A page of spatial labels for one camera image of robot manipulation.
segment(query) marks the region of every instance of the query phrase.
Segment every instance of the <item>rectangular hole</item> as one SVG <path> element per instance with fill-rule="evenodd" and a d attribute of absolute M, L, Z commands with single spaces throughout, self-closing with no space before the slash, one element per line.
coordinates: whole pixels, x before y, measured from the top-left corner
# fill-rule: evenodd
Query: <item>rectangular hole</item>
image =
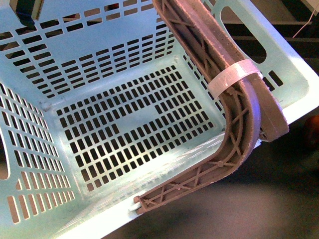
<path fill-rule="evenodd" d="M 138 12 L 137 8 L 126 10 L 126 11 L 124 11 L 124 16 L 131 15 L 131 14 L 134 14 L 134 13 L 137 13 L 137 12 Z"/>
<path fill-rule="evenodd" d="M 37 42 L 40 40 L 42 40 L 42 37 L 40 35 L 36 35 L 36 36 L 25 38 L 22 41 L 24 42 L 24 44 L 30 44 L 30 43 Z"/>
<path fill-rule="evenodd" d="M 269 88 L 270 91 L 273 91 L 275 89 L 275 87 L 269 82 L 269 80 L 264 77 L 263 81 L 266 83 L 266 86 Z"/>
<path fill-rule="evenodd" d="M 269 76 L 273 78 L 277 86 L 282 86 L 284 84 L 274 71 L 269 72 Z"/>
<path fill-rule="evenodd" d="M 42 29 L 46 29 L 52 26 L 57 26 L 57 25 L 59 25 L 58 19 L 40 23 L 40 26 L 42 27 Z"/>
<path fill-rule="evenodd" d="M 35 204 L 34 196 L 32 194 L 29 194 L 28 197 L 29 197 L 29 201 L 30 201 L 33 215 L 38 215 L 38 209 L 37 209 L 36 204 Z"/>
<path fill-rule="evenodd" d="M 20 222 L 20 218 L 19 218 L 19 215 L 18 215 L 15 198 L 13 196 L 8 196 L 7 197 L 7 201 L 8 201 L 8 205 L 9 205 L 9 209 L 10 209 L 10 212 L 11 212 L 11 217 L 12 217 L 13 223 Z"/>
<path fill-rule="evenodd" d="M 36 27 L 33 26 L 33 27 L 23 27 L 23 28 L 15 30 L 15 31 L 18 33 L 18 35 L 23 35 L 23 34 L 37 31 L 37 30 L 36 30 Z"/>
<path fill-rule="evenodd" d="M 112 11 L 118 9 L 120 5 L 118 3 L 110 4 L 104 7 L 104 11 Z"/>
<path fill-rule="evenodd" d="M 54 30 L 54 31 L 47 32 L 45 34 L 45 36 L 47 38 L 51 38 L 51 37 L 58 36 L 58 35 L 61 35 L 61 34 L 63 34 L 62 29 L 57 29 L 57 30 Z"/>
<path fill-rule="evenodd" d="M 8 59 L 12 59 L 12 58 L 16 58 L 16 57 L 23 56 L 23 55 L 25 55 L 24 51 L 16 51 L 16 52 L 13 52 L 13 53 L 9 53 L 9 54 L 7 54 L 5 56 Z"/>
<path fill-rule="evenodd" d="M 34 58 L 35 60 L 40 60 L 40 59 L 45 58 L 45 57 L 48 57 L 48 56 L 51 56 L 51 53 L 50 53 L 50 52 L 44 52 L 44 53 L 42 53 L 42 54 L 39 54 L 39 55 L 34 56 L 33 58 Z"/>
<path fill-rule="evenodd" d="M 123 2 L 123 6 L 131 6 L 131 5 L 137 4 L 137 2 L 138 2 L 137 0 L 127 0 Z"/>
<path fill-rule="evenodd" d="M 62 205 L 63 202 L 62 202 L 61 194 L 59 192 L 57 192 L 57 193 L 55 193 L 55 195 L 56 195 L 56 199 L 57 199 L 58 203 L 60 205 Z"/>
<path fill-rule="evenodd" d="M 62 19 L 64 22 L 70 22 L 70 21 L 78 20 L 80 18 L 81 18 L 80 14 L 76 13 L 76 14 L 65 16 Z"/>
<path fill-rule="evenodd" d="M 93 15 L 96 15 L 96 14 L 100 14 L 100 13 L 101 13 L 100 9 L 99 8 L 95 8 L 95 9 L 91 9 L 91 10 L 85 11 L 84 15 L 86 17 L 88 17 L 88 16 L 93 16 Z"/>
<path fill-rule="evenodd" d="M 110 21 L 110 20 L 113 20 L 113 19 L 116 19 L 116 18 L 119 18 L 119 17 L 121 17 L 121 14 L 118 12 L 118 13 L 115 13 L 115 14 L 107 15 L 106 16 L 106 20 Z"/>
<path fill-rule="evenodd" d="M 0 41 L 11 38 L 11 37 L 13 37 L 13 35 L 9 31 L 0 33 Z"/>
<path fill-rule="evenodd" d="M 21 205 L 22 214 L 23 214 L 24 219 L 30 218 L 29 210 L 28 210 L 28 207 L 27 207 L 27 204 L 26 204 L 26 201 L 25 201 L 25 196 L 24 195 L 19 195 L 18 198 L 19 198 L 19 202 L 20 202 L 20 205 Z"/>
<path fill-rule="evenodd" d="M 75 31 L 75 30 L 78 30 L 78 29 L 81 29 L 81 28 L 83 28 L 83 24 L 81 24 L 81 23 L 66 27 L 68 32 Z"/>
<path fill-rule="evenodd" d="M 15 48 L 15 47 L 18 47 L 18 46 L 19 46 L 19 44 L 16 41 L 9 42 L 9 43 L 0 45 L 0 51 L 9 50 L 9 49 L 12 49 L 12 48 Z"/>
<path fill-rule="evenodd" d="M 54 193 L 50 193 L 50 194 L 51 194 L 51 199 L 52 199 L 54 207 L 57 207 L 58 204 L 57 204 L 56 197 L 55 197 Z"/>
<path fill-rule="evenodd" d="M 49 198 L 49 195 L 47 193 L 44 193 L 44 199 L 45 199 L 46 206 L 48 207 L 48 209 L 49 210 L 52 209 L 50 198 Z"/>
<path fill-rule="evenodd" d="M 86 24 L 88 24 L 88 26 L 92 26 L 101 22 L 102 22 L 102 18 L 99 17 L 99 18 L 87 21 Z"/>
<path fill-rule="evenodd" d="M 44 204 L 43 204 L 42 195 L 39 194 L 39 193 L 37 193 L 37 194 L 36 194 L 36 198 L 37 198 L 38 203 L 39 203 L 39 205 L 40 205 L 40 210 L 41 210 L 41 212 L 45 212 L 45 207 L 44 207 Z"/>
<path fill-rule="evenodd" d="M 145 5 L 145 6 L 142 6 L 142 11 L 146 11 L 146 10 L 150 10 L 153 8 L 153 4 L 148 4 L 148 5 Z"/>
<path fill-rule="evenodd" d="M 31 62 L 31 61 L 28 58 L 26 58 L 23 60 L 15 61 L 13 64 L 15 66 L 21 66 L 21 65 L 24 65 L 24 64 L 29 63 L 29 62 Z"/>

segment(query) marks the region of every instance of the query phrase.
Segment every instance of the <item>white cord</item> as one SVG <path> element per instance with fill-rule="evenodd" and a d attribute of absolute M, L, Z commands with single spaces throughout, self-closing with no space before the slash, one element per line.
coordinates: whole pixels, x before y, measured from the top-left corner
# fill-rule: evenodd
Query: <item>white cord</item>
<path fill-rule="evenodd" d="M 305 25 L 303 25 L 302 28 L 300 28 L 299 31 L 297 31 L 297 33 L 293 36 L 293 38 L 295 38 L 295 36 L 297 36 L 298 33 L 301 32 L 301 30 L 304 29 L 304 27 L 309 24 L 309 22 L 311 21 L 312 17 L 314 16 L 315 11 L 316 11 L 316 8 L 317 8 L 318 6 L 319 6 L 319 3 L 315 6 L 314 11 L 313 11 L 313 13 L 311 14 L 311 16 L 310 16 L 310 18 L 309 18 L 309 21 L 307 21 L 307 23 L 306 23 Z"/>

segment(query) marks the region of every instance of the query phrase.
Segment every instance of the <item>plastic basket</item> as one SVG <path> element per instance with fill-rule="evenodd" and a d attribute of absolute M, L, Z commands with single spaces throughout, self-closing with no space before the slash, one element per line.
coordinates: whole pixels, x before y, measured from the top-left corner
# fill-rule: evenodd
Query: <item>plastic basket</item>
<path fill-rule="evenodd" d="M 266 49 L 288 123 L 318 106 L 318 76 L 248 0 L 204 2 Z M 150 0 L 46 0 L 35 30 L 7 0 L 0 16 L 0 238 L 100 238 L 218 149 L 223 108 Z"/>

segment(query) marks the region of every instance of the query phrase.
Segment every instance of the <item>clear tape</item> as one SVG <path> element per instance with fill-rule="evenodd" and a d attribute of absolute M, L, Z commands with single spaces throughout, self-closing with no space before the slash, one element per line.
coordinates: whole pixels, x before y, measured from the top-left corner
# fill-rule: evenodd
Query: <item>clear tape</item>
<path fill-rule="evenodd" d="M 208 84 L 208 90 L 212 96 L 216 99 L 227 90 L 230 86 L 237 81 L 249 76 L 251 74 L 258 73 L 262 78 L 259 69 L 255 66 L 252 60 L 245 59 L 234 63 L 220 72 L 212 81 Z"/>

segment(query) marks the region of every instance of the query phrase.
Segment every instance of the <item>lattice pattern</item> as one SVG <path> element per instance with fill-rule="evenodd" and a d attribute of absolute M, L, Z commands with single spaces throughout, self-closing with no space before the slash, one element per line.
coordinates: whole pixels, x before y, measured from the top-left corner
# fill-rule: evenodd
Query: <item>lattice pattern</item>
<path fill-rule="evenodd" d="M 8 196 L 14 223 L 73 200 L 74 193 L 41 110 L 0 84 L 0 110 L 17 168 L 15 195 Z"/>
<path fill-rule="evenodd" d="M 89 191 L 214 127 L 174 66 L 91 96 L 57 114 Z M 135 127 L 128 118 L 137 114 L 154 120 Z M 130 130 L 119 127 L 121 119 L 131 122 Z"/>
<path fill-rule="evenodd" d="M 34 28 L 24 27 L 16 33 L 0 33 L 0 51 L 5 54 L 48 98 L 64 94 L 140 64 L 171 53 L 174 38 L 159 20 L 156 33 L 101 49 L 67 62 L 57 62 L 47 38 L 59 37 L 99 23 L 107 23 L 123 15 L 153 8 L 150 0 L 127 0 L 102 8 L 94 8 L 62 18 L 42 22 Z"/>

